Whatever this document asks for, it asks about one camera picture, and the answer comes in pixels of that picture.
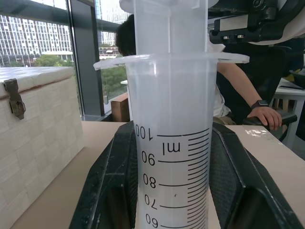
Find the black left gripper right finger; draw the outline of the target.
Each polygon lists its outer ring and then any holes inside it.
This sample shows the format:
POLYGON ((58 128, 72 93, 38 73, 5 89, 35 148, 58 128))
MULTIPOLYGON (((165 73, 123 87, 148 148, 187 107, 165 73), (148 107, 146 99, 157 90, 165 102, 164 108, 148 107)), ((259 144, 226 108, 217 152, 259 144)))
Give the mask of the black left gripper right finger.
POLYGON ((210 190, 222 229, 303 229, 267 169, 236 133, 214 123, 210 190))

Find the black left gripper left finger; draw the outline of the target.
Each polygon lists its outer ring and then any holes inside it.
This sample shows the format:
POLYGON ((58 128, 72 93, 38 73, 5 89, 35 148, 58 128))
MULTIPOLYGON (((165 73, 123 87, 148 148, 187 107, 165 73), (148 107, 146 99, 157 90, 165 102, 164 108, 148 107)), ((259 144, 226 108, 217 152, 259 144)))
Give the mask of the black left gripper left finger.
POLYGON ((138 159, 133 122, 118 128, 89 170, 71 229, 133 229, 138 197, 138 159))

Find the hand of seated person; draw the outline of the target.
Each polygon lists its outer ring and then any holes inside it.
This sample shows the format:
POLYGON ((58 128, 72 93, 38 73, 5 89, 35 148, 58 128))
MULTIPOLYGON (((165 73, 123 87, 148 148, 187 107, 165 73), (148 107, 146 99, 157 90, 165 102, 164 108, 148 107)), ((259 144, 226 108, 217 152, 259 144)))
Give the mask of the hand of seated person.
POLYGON ((256 107, 247 117, 257 117, 263 125, 268 126, 271 130, 277 130, 282 126, 282 117, 270 107, 256 107))

